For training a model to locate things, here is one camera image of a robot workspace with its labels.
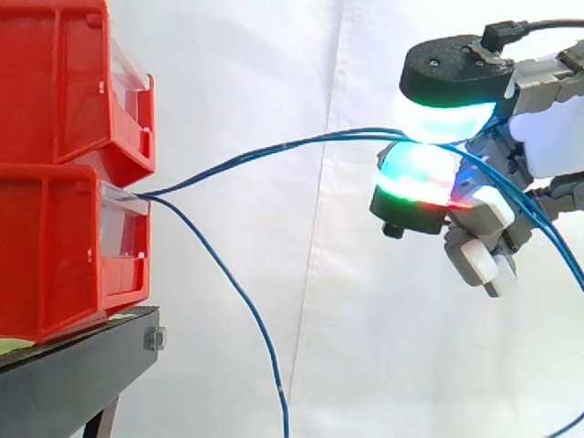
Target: black table leg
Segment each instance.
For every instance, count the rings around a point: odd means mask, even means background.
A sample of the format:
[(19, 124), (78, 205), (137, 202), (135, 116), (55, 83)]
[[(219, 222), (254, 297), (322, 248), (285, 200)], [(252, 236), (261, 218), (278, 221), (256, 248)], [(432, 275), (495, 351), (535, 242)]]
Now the black table leg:
[(113, 420), (118, 408), (118, 397), (103, 411), (93, 417), (86, 425), (83, 438), (111, 438)]

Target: black cylindrical housing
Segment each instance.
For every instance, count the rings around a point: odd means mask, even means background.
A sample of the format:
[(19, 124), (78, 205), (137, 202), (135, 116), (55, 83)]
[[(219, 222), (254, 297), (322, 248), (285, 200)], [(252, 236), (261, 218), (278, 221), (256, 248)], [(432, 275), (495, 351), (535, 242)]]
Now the black cylindrical housing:
[(448, 208), (398, 198), (376, 187), (370, 211), (385, 223), (393, 225), (393, 228), (438, 235), (444, 225)]
[(476, 35), (450, 36), (412, 47), (401, 73), (401, 92), (436, 108), (502, 100), (513, 66), (486, 63), (469, 48), (477, 40)]

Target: metal table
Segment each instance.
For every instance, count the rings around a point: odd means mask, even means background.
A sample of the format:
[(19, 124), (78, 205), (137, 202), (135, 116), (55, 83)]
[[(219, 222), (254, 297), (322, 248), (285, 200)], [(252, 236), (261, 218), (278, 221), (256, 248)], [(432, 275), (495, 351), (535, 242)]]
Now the metal table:
[(45, 346), (0, 356), (0, 438), (108, 438), (118, 396), (158, 359), (158, 308), (135, 307)]

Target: white fabric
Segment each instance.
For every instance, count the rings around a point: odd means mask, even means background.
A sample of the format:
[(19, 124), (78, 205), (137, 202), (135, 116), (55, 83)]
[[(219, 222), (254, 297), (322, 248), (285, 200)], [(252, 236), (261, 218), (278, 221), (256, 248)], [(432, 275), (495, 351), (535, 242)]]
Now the white fabric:
[[(403, 56), (422, 40), (584, 17), (580, 1), (110, 2), (157, 80), (158, 171), (142, 189), (279, 141), (391, 127)], [(513, 49), (562, 48), (549, 39)], [(309, 146), (170, 197), (266, 320), (292, 437), (538, 437), (570, 421), (584, 409), (584, 297), (558, 255), (536, 236), (517, 258), (520, 288), (493, 300), (457, 277), (440, 237), (382, 237), (368, 211), (382, 147)], [(114, 436), (281, 436), (243, 302), (177, 218), (156, 206), (153, 221), (151, 303), (169, 342), (123, 394)], [(584, 256), (581, 216), (560, 226)]]

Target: black cable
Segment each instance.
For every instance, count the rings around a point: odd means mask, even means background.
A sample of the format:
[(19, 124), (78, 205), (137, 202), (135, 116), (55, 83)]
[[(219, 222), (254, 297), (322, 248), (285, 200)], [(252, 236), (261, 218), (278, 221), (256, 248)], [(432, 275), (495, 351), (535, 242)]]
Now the black cable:
[(502, 21), (485, 26), (481, 46), (493, 53), (500, 53), (507, 44), (515, 43), (531, 32), (547, 29), (584, 27), (584, 20), (559, 19), (529, 23), (527, 21)]
[(560, 29), (566, 27), (584, 27), (584, 20), (576, 19), (559, 19), (559, 20), (542, 20), (525, 25), (527, 32), (535, 32), (537, 30)]

